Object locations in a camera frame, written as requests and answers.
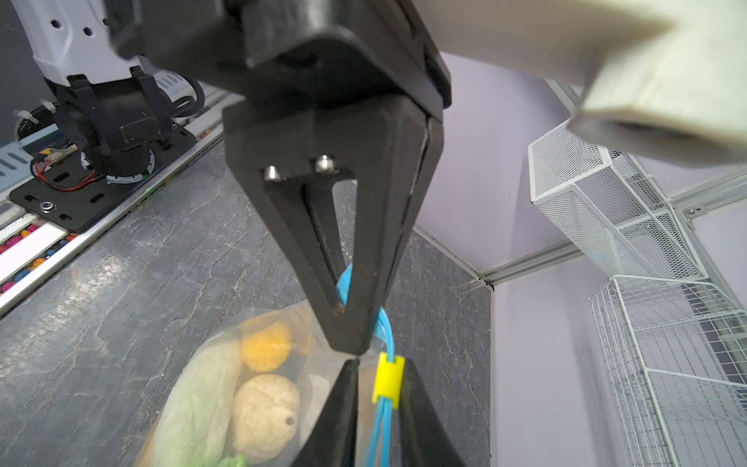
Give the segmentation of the green leafy vegetable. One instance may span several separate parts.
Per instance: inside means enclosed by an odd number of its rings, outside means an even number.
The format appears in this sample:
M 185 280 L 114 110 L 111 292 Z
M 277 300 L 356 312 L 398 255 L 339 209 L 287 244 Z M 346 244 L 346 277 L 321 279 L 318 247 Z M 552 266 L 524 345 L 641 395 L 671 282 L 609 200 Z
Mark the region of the green leafy vegetable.
M 235 455 L 222 458 L 217 467 L 247 467 L 248 462 L 245 455 Z

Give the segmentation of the clear zip top bag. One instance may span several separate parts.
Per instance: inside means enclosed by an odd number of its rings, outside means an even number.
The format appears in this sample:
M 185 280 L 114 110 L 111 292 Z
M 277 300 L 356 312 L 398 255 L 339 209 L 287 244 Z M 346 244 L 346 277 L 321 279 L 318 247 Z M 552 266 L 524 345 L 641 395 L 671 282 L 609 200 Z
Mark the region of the clear zip top bag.
M 175 381 L 138 466 L 288 466 L 348 355 L 310 304 L 246 313 L 207 339 Z

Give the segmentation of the yellow lemon front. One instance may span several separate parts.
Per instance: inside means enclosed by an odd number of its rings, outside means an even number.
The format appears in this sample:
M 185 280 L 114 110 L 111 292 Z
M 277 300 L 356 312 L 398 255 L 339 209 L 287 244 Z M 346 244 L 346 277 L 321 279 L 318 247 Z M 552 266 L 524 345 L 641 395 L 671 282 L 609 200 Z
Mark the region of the yellow lemon front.
M 267 326 L 244 323 L 239 330 L 241 358 L 249 370 L 270 373 L 288 360 L 293 349 L 293 335 L 285 322 L 275 321 Z

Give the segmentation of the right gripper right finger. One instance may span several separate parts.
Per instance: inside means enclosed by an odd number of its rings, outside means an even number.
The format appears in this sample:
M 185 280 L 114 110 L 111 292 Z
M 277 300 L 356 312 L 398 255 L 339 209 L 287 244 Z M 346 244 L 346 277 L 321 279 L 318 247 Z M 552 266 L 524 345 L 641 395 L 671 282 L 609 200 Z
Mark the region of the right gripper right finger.
M 399 413 L 403 466 L 465 466 L 410 359 L 405 360 Z

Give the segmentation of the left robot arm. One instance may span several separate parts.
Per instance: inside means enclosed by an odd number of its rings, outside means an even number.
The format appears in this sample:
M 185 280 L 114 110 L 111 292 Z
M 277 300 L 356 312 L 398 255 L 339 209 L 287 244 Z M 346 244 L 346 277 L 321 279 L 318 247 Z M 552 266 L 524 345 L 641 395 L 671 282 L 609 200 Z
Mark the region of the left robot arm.
M 143 174 L 172 112 L 141 60 L 240 96 L 226 162 L 335 350 L 373 338 L 444 147 L 451 76 L 410 1 L 18 1 L 56 120 Z

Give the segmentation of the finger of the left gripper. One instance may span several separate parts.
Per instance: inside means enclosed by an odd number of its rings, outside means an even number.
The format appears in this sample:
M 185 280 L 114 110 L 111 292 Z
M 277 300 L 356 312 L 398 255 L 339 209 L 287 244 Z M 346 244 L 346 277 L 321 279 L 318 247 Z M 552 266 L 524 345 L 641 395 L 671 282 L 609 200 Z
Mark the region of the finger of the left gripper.
M 345 269 L 332 188 L 354 175 L 347 157 L 362 108 L 236 104 L 224 113 L 231 173 L 293 267 L 319 315 L 358 315 L 337 282 Z
M 338 109 L 324 130 L 340 178 L 357 182 L 348 300 L 324 331 L 332 348 L 360 355 L 442 155 L 444 128 L 408 97 L 385 95 Z

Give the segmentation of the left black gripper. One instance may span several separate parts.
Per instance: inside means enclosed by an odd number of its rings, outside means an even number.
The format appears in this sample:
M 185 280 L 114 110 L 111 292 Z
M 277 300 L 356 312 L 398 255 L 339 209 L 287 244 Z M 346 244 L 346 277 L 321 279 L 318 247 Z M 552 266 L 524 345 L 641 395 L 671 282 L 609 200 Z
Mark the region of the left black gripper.
M 441 118 L 451 74 L 410 1 L 108 1 L 114 50 L 263 104 L 406 95 Z

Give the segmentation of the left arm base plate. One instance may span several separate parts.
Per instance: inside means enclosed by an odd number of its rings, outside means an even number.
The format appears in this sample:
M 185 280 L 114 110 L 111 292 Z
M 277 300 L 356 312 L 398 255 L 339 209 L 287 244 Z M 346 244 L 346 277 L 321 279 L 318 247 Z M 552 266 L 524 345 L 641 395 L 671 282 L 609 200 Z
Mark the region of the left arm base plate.
M 47 167 L 43 177 L 34 176 L 13 190 L 10 200 L 70 233 L 80 234 L 195 145 L 196 136 L 177 126 L 169 141 L 152 144 L 155 166 L 143 180 L 133 184 L 108 182 L 105 176 L 85 169 L 80 153 L 75 152 Z

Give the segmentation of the white radish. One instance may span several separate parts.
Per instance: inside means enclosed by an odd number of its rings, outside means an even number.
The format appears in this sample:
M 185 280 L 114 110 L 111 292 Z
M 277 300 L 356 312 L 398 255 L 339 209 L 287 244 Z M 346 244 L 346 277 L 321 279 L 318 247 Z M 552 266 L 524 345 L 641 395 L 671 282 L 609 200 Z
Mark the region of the white radish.
M 153 465 L 219 463 L 241 367 L 237 340 L 209 342 L 195 353 L 161 411 L 154 436 Z

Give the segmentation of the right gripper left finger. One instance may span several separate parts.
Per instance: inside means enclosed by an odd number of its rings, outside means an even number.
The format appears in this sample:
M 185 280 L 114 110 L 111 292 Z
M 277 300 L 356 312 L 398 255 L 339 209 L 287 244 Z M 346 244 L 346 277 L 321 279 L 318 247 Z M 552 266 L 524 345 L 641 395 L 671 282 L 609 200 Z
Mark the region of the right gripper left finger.
M 355 465 L 358 426 L 359 366 L 347 360 L 292 466 L 350 467 Z

